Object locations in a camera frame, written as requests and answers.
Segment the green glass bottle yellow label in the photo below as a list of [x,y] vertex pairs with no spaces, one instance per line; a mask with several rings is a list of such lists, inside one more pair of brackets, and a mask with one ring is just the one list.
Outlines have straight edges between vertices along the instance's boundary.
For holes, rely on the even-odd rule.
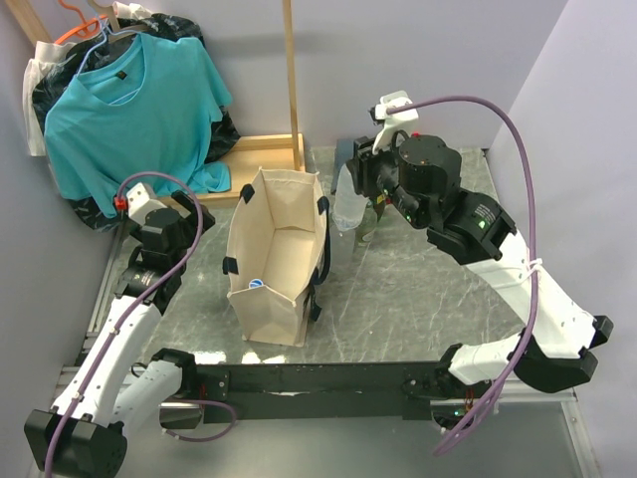
[[384,196],[378,196],[377,198],[371,200],[371,204],[376,215],[376,221],[379,222],[387,206],[386,198]]

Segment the clear bottle green cap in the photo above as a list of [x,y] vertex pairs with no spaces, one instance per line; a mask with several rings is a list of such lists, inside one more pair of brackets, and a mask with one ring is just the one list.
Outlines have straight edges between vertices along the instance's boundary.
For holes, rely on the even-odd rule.
[[377,224],[378,221],[375,216],[371,217],[368,221],[362,221],[356,228],[356,243],[358,245],[370,243],[375,234]]

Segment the beige canvas tote bag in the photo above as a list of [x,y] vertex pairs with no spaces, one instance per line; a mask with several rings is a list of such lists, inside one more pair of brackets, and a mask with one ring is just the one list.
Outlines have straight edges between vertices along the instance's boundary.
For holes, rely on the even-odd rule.
[[[330,268],[329,200],[316,174],[263,169],[243,186],[222,270],[246,341],[301,347]],[[261,279],[264,287],[250,289]]]

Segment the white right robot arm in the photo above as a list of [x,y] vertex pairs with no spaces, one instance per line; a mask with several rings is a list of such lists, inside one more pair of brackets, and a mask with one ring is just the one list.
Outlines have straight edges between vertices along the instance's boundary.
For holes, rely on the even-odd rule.
[[550,276],[515,221],[492,196],[461,185],[461,154],[438,136],[400,130],[377,148],[363,136],[346,164],[356,193],[386,198],[439,251],[484,280],[524,322],[509,338],[455,345],[439,361],[436,383],[458,396],[503,371],[526,385],[555,393],[591,381],[592,349],[613,330],[606,316],[579,307]]

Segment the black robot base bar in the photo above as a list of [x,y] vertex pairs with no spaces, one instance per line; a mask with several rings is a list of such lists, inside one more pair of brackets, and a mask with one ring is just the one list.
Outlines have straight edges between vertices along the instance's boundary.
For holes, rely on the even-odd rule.
[[170,401],[208,399],[241,420],[399,416],[430,420],[432,404],[461,406],[489,389],[445,378],[433,361],[200,364],[194,385]]

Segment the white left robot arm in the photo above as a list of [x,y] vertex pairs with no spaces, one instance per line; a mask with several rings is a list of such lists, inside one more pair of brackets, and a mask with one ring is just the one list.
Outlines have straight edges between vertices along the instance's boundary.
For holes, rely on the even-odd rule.
[[188,250],[214,217],[186,193],[187,216],[139,183],[127,196],[138,241],[120,275],[104,327],[67,388],[47,410],[33,410],[24,432],[38,468],[51,477],[113,477],[133,431],[166,399],[195,398],[201,385],[191,353],[162,349],[130,387],[123,385],[141,346],[182,285]]

